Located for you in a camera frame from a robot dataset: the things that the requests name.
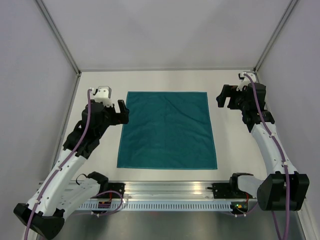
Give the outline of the teal cloth napkin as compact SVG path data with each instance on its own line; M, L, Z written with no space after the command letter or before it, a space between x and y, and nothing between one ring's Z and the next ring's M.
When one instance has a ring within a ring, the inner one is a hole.
M216 170L206 92L129 91L117 167L151 170Z

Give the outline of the right aluminium frame post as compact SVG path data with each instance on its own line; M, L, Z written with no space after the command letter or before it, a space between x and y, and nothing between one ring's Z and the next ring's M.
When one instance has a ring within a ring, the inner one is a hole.
M277 38L280 36L283 28L285 27L286 23L288 22L290 16L292 15L294 9L296 8L299 0L290 0L287 7L285 8L280 20L278 21L275 29L273 30L266 46L264 47L260 57L258 58L255 66L253 67L253 71L257 73L261 66L263 65L266 57L268 56L270 50L272 49L273 45L275 44Z

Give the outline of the aluminium mounting rail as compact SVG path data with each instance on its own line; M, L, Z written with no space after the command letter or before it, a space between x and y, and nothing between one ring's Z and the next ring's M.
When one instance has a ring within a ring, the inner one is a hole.
M271 200L272 202L281 201L286 197L287 187L289 187L290 200L294 202L303 201L310 184L305 174L289 175L289 183L286 183L284 175L269 175L266 180L261 181L253 176L242 175L240 177L231 178L229 182L204 182L204 181L146 181L146 182L123 182L125 183L124 194L142 194L142 195L177 195L188 192L189 195L201 195L213 183L229 183L232 187L252 195L254 198L262 198ZM85 191L92 191L94 195L99 194L99 190L103 185L107 185L109 180L106 177L90 178L87 177L83 181L76 181L73 190L83 194Z

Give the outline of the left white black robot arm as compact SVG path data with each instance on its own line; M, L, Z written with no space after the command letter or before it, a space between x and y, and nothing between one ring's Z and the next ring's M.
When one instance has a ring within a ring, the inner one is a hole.
M123 198L122 191L109 186L105 175L93 171L85 181L66 193L72 177L89 159L110 126L127 124L129 110L118 100L120 111L90 100L81 113L82 119L67 136L59 159L36 193L26 202L18 203L13 212L26 226L24 238L32 230L47 240L54 239L62 230L67 218L90 198Z

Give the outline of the aluminium frame post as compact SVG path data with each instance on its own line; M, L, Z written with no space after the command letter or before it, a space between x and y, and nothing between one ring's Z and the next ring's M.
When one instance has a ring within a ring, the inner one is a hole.
M40 13L44 17L49 29L51 30L54 38L57 40L58 45L60 49L62 50L62 53L66 57L68 63L72 67L73 71L77 76L81 75L81 70L79 69L75 59L72 56L72 53L70 52L67 44L65 43L63 36L61 35L59 29L57 28L54 19L52 18L45 2L43 0L34 0L34 3L38 7Z
M275 29L273 30L266 46L264 47L260 57L258 58L255 66L253 67L253 71L257 73L261 66L263 65L266 57L268 56L270 50L272 49L273 45L275 44L277 38L280 36L283 28L285 27L286 23L288 22L290 16L292 15L294 9L296 8L299 0L290 0L287 7L285 8L280 20L278 21Z

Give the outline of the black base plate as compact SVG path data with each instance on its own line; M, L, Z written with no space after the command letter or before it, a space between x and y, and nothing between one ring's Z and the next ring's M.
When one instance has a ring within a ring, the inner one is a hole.
M117 193L119 193L122 197L124 196L125 183L109 182L108 184L101 186L98 193L104 193L98 196L99 199L120 199L120 196Z
M254 199L249 193L236 189L227 182L212 183L209 187L206 187L206 189L213 193L214 199Z

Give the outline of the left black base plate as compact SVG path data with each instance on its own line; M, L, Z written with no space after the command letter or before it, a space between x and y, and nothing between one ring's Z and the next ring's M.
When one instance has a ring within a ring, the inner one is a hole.
M119 193L122 197L124 196L125 183L109 182L108 184L101 186L98 193L104 193L98 196L99 199L120 199L120 196L117 193Z

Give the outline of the left aluminium frame post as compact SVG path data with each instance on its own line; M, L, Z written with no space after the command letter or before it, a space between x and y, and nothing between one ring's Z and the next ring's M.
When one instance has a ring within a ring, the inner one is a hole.
M57 28L54 19L52 18L45 2L43 0L34 0L34 3L38 7L40 13L44 17L49 29L51 30L54 38L57 40L58 45L60 49L62 50L62 53L66 57L68 63L72 67L73 71L77 76L81 75L81 70L79 69L75 59L72 56L72 53L70 52L67 44L65 43L63 36L61 35L59 29Z

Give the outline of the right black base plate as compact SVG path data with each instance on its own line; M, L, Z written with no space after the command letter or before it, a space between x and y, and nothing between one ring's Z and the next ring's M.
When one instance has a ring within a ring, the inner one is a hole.
M213 193L214 199L254 199L249 193L236 189L227 182L212 183L209 187L206 187L206 189Z

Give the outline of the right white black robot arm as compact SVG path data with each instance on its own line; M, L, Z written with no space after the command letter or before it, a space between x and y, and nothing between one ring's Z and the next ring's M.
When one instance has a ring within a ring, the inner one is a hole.
M257 198L263 211L299 211L302 208L310 180L299 173L283 150L278 138L275 120L265 109L266 86L248 84L241 90L236 85L225 84L217 96L222 108L240 110L242 121L256 141L262 155L267 177L259 180L251 173L233 173L229 179L228 192L235 198L244 193Z

